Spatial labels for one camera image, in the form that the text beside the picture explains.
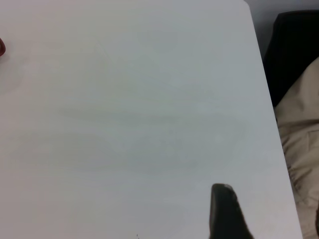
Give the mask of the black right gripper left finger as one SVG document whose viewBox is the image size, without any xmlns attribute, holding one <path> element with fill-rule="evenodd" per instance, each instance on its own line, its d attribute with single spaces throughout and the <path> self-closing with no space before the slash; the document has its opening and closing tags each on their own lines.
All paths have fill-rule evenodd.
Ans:
<svg viewBox="0 0 319 239">
<path fill-rule="evenodd" d="M 213 184 L 209 215 L 211 239 L 252 239 L 237 195 L 228 184 Z"/>
</svg>

